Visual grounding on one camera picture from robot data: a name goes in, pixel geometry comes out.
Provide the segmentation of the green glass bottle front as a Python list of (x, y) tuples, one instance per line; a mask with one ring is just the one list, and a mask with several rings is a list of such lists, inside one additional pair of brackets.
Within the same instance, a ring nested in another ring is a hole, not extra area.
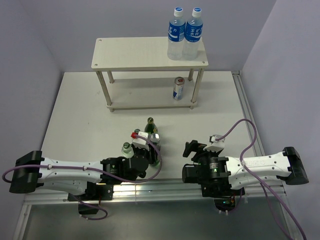
[(159, 143), (155, 143), (155, 142), (153, 142), (152, 144), (156, 147), (156, 150), (153, 146), (150, 147), (151, 165), (156, 167), (160, 163), (158, 153), (161, 150), (161, 145)]

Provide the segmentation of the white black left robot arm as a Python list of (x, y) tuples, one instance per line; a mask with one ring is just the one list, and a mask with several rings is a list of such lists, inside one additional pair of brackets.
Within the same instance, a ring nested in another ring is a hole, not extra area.
[(154, 179), (146, 177), (152, 156), (162, 164), (161, 152), (153, 144), (151, 150), (134, 148), (131, 157), (108, 157), (90, 162), (54, 160), (34, 150), (18, 158), (15, 166), (2, 174), (13, 194), (33, 193), (48, 189), (82, 196), (86, 200), (96, 197), (96, 185), (139, 184)]

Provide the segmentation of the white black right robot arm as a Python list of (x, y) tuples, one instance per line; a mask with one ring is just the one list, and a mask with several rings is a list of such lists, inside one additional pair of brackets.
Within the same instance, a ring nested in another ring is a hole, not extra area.
[(186, 142), (183, 157), (194, 152), (191, 164), (182, 168), (182, 181), (201, 186), (203, 197), (226, 198), (245, 194), (245, 187), (260, 180), (284, 181), (287, 185), (309, 183), (301, 157), (294, 147), (285, 147), (272, 155), (246, 157), (220, 156), (224, 140), (211, 140), (210, 145), (196, 140)]

